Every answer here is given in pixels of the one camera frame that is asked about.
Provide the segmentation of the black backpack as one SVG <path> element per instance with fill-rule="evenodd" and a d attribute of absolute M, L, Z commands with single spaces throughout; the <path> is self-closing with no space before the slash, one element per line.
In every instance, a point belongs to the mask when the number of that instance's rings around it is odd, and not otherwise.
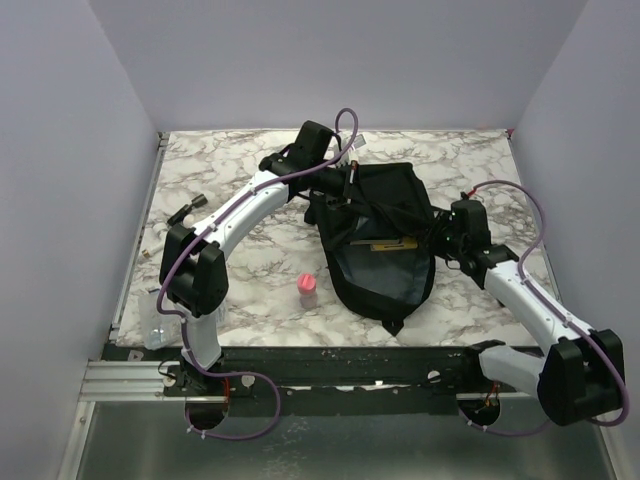
<path fill-rule="evenodd" d="M 317 227 L 333 289 L 351 312 L 397 335 L 429 297 L 435 213 L 410 163 L 311 175 L 305 221 Z"/>

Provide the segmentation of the yellow picture book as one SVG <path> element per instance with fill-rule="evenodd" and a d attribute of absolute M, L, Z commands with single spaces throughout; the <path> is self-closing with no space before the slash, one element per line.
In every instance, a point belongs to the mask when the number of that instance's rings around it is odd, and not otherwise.
<path fill-rule="evenodd" d="M 414 250 L 418 248 L 418 242 L 412 237 L 403 237 L 400 239 L 371 239 L 352 241 L 350 246 L 366 246 L 371 251 L 401 251 Z"/>

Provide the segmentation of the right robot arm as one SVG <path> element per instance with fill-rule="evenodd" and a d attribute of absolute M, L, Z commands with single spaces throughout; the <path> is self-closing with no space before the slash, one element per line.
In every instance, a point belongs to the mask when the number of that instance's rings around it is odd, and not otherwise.
<path fill-rule="evenodd" d="M 595 330 L 549 295 L 526 271 L 521 257 L 493 242 L 481 202 L 465 197 L 438 209 L 427 235 L 430 250 L 456 262 L 524 326 L 541 351 L 535 357 L 500 342 L 486 342 L 460 367 L 460 379 L 480 392 L 494 381 L 536 398 L 559 426 L 618 411 L 624 421 L 629 394 L 620 338 Z"/>

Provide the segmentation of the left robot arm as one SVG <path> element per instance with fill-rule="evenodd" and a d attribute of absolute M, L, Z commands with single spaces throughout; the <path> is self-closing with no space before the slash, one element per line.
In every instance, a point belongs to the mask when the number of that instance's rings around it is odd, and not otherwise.
<path fill-rule="evenodd" d="M 214 393 L 226 375 L 216 315 L 229 290 L 227 260 L 266 217 L 297 194 L 337 171 L 359 134 L 350 108 L 339 111 L 332 128 L 307 120 L 295 140 L 264 157 L 257 172 L 234 196 L 191 227 L 167 233 L 156 297 L 159 314 L 179 318 L 182 358 L 191 367 L 187 382 L 201 395 Z"/>

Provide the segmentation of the pink lidded bottle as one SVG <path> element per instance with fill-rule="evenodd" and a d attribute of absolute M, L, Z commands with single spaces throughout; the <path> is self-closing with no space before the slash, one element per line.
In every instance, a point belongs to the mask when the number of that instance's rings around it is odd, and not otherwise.
<path fill-rule="evenodd" d="M 317 282 L 310 273 L 303 273 L 297 279 L 299 301 L 304 309 L 313 309 L 317 306 Z"/>

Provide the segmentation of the black cylinder tool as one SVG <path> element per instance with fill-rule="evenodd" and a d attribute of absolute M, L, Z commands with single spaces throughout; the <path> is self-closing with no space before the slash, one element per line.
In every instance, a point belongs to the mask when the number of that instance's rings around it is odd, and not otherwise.
<path fill-rule="evenodd" d="M 166 225 L 171 228 L 176 224 L 184 221 L 184 219 L 192 213 L 194 209 L 198 209 L 208 203 L 208 199 L 204 194 L 194 197 L 189 203 L 183 205 L 172 216 L 166 220 Z"/>

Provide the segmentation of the white pipe fitting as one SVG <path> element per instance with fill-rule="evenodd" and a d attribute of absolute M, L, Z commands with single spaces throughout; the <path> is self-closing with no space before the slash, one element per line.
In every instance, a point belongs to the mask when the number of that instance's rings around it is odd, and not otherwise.
<path fill-rule="evenodd" d="M 195 217 L 193 214 L 187 214 L 182 220 L 182 224 L 187 228 L 191 227 L 195 222 Z M 165 244 L 165 238 L 170 229 L 170 226 L 166 224 L 156 224 L 152 228 L 152 231 L 155 237 L 152 237 L 152 243 L 150 246 L 147 246 L 141 250 L 140 258 L 142 260 L 149 260 L 153 258 L 157 253 L 163 250 Z"/>

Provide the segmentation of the clear plastic box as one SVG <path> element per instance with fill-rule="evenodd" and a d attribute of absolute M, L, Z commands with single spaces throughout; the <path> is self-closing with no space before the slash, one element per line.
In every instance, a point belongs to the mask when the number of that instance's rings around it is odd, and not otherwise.
<path fill-rule="evenodd" d="M 165 315 L 157 310 L 159 291 L 154 290 L 139 298 L 138 309 L 140 328 L 144 346 L 149 350 L 158 350 L 181 341 L 179 315 Z M 227 317 L 226 301 L 208 315 L 193 317 L 189 310 L 168 299 L 163 301 L 166 310 L 177 310 L 188 318 L 188 338 L 193 348 L 218 345 L 218 327 L 223 325 Z"/>

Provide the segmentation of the black mounting rail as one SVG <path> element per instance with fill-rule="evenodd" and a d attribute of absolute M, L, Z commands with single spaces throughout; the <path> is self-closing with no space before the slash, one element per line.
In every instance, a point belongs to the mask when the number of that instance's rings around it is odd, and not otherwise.
<path fill-rule="evenodd" d="M 513 388 L 479 374 L 474 347 L 226 347 L 214 369 L 234 378 L 207 377 L 175 349 L 162 353 L 107 348 L 101 361 L 177 361 L 162 373 L 165 394 L 197 424 L 224 417 L 356 416 L 468 409 L 493 419 Z"/>

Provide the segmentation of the aluminium frame rail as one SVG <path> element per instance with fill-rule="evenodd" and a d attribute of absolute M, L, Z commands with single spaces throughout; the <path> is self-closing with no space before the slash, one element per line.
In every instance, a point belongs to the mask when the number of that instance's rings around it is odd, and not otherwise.
<path fill-rule="evenodd" d="M 177 364 L 177 361 L 164 365 L 159 361 L 91 361 L 85 369 L 78 400 L 86 403 L 184 401 L 184 394 L 176 397 L 165 394 L 167 378 L 162 373 Z"/>

